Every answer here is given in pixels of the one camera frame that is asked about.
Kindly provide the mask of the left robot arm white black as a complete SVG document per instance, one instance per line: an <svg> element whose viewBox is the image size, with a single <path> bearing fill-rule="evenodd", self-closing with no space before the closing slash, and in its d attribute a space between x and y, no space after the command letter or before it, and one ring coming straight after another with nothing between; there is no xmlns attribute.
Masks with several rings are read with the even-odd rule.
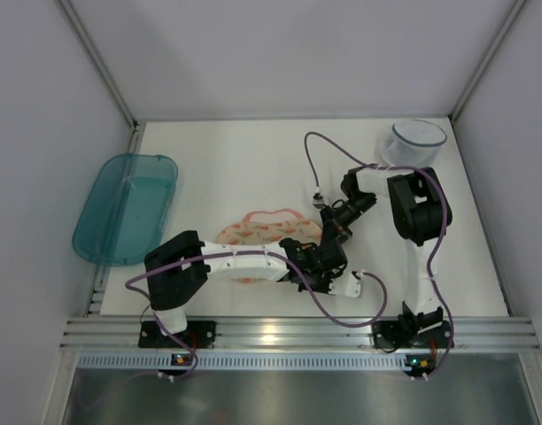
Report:
<svg viewBox="0 0 542 425"><path fill-rule="evenodd" d="M211 277L223 280L293 282L327 294L347 267L341 244L301 243L292 238L262 245L232 245L202 241L187 230L144 258L152 311L165 335L188 326L185 305Z"/></svg>

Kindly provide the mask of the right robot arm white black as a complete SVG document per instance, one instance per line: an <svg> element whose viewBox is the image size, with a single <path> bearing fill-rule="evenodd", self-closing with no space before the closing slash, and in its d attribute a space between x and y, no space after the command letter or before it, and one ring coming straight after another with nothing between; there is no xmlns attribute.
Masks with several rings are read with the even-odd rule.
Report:
<svg viewBox="0 0 542 425"><path fill-rule="evenodd" d="M321 208L322 264L341 267L342 244L352 237L350 226L378 197L388 198L393 224L406 244L406 296L402 313L388 326L390 335L410 344L440 330L447 322L434 263L453 214L435 171L430 167L382 171L356 167L345 174L341 190L345 201Z"/></svg>

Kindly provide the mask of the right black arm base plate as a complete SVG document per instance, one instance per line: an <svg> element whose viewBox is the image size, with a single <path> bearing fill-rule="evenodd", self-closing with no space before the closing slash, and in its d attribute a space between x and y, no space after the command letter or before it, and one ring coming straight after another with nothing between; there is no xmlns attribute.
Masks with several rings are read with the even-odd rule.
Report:
<svg viewBox="0 0 542 425"><path fill-rule="evenodd" d="M372 326L374 347L386 352L398 349L429 349L448 346L452 331L448 321L421 330L406 329L398 321L378 321Z"/></svg>

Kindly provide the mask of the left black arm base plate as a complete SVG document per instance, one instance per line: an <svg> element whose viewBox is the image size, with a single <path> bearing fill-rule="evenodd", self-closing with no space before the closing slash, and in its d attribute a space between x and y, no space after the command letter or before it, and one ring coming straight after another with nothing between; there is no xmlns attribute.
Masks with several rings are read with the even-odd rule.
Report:
<svg viewBox="0 0 542 425"><path fill-rule="evenodd" d="M186 330L175 336L192 349L208 349L215 341L216 327L215 321L189 321ZM137 345L142 349L181 348L162 333L155 321L144 321L141 324Z"/></svg>

